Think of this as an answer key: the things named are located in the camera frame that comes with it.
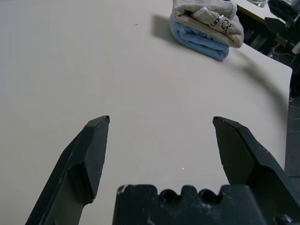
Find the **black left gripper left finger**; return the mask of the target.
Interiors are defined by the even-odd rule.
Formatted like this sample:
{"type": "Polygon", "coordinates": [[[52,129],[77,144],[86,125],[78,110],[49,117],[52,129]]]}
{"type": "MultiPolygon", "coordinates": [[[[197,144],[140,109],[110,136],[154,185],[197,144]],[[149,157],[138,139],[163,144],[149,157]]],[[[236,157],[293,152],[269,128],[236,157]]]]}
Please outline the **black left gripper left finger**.
{"type": "Polygon", "coordinates": [[[77,225],[93,203],[105,162],[110,118],[89,121],[58,159],[28,220],[28,225],[77,225]]]}

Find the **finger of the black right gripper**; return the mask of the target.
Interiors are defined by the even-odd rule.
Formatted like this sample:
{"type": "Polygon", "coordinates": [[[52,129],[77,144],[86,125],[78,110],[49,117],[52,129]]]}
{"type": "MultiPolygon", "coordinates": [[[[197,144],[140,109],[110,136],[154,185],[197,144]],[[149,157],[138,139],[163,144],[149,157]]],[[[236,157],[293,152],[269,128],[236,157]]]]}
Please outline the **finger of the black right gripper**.
{"type": "Polygon", "coordinates": [[[283,0],[269,0],[270,12],[281,19],[295,19],[296,10],[283,0]]]}
{"type": "Polygon", "coordinates": [[[265,17],[264,20],[268,29],[273,33],[281,33],[286,30],[285,23],[283,23],[279,19],[265,17]]]}

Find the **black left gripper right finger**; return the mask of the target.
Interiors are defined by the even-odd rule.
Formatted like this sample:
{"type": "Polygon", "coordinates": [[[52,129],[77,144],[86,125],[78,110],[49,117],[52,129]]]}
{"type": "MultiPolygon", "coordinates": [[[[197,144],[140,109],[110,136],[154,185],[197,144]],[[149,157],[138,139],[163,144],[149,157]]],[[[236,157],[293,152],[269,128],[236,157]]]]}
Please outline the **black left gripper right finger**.
{"type": "Polygon", "coordinates": [[[248,186],[270,225],[300,223],[300,192],[273,155],[240,123],[214,117],[221,163],[231,185],[248,186]]]}

